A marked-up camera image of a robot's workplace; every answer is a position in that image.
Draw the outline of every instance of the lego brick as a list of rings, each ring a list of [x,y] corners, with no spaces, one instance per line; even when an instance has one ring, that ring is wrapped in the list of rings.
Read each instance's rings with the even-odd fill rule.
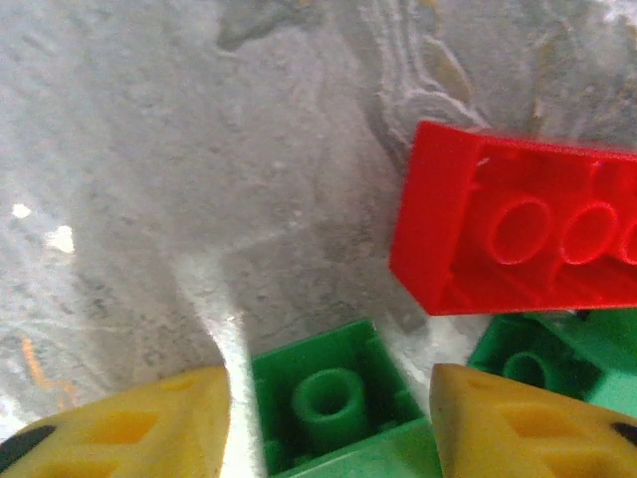
[[[391,268],[431,315],[637,305],[637,154],[423,122]]]
[[[434,366],[445,478],[637,478],[637,419],[454,364]]]
[[[39,420],[0,444],[2,478],[217,477],[230,424],[223,366]]]
[[[440,477],[431,426],[370,321],[254,358],[270,476]]]
[[[501,315],[469,366],[637,417],[637,335],[627,333],[631,328],[634,334],[630,311],[595,311],[585,320]]]

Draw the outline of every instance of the green lego brick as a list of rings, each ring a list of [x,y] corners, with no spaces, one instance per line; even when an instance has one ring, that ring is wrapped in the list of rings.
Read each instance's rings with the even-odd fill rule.
[[[429,420],[370,321],[252,362],[268,474],[440,478]]]
[[[496,316],[468,365],[637,417],[633,315]]]

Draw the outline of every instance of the gray surface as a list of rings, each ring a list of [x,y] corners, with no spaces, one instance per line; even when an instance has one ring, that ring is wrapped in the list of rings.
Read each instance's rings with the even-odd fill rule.
[[[215,340],[235,399],[224,476],[250,476],[247,351],[361,316],[426,406],[431,364],[462,361],[486,319],[426,320],[387,270],[418,121],[637,139],[630,0],[5,0],[0,13],[0,438],[218,363]],[[54,231],[72,231],[73,252]]]

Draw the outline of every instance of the black mark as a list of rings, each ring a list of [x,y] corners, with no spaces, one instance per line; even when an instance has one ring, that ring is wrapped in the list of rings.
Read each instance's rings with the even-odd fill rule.
[[[590,311],[576,311],[575,315],[578,319],[585,322],[586,320],[588,320],[588,316],[590,316]]]
[[[13,435],[0,444],[0,473],[29,453],[47,436],[56,430],[55,426],[45,425],[33,430]]]
[[[633,445],[637,446],[637,426],[622,423],[621,421],[613,423],[611,426],[617,433],[626,438]]]

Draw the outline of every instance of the toy block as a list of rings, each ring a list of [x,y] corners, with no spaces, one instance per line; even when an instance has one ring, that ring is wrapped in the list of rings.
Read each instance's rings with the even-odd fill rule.
[[[431,425],[370,321],[252,366],[270,476],[441,476]]]
[[[445,478],[637,478],[637,419],[437,364],[431,416]]]
[[[469,366],[637,417],[637,335],[630,311],[494,318]]]
[[[391,268],[431,315],[637,306],[637,154],[423,122]]]
[[[0,474],[216,477],[229,420],[225,368],[201,368],[32,423],[0,445]]]

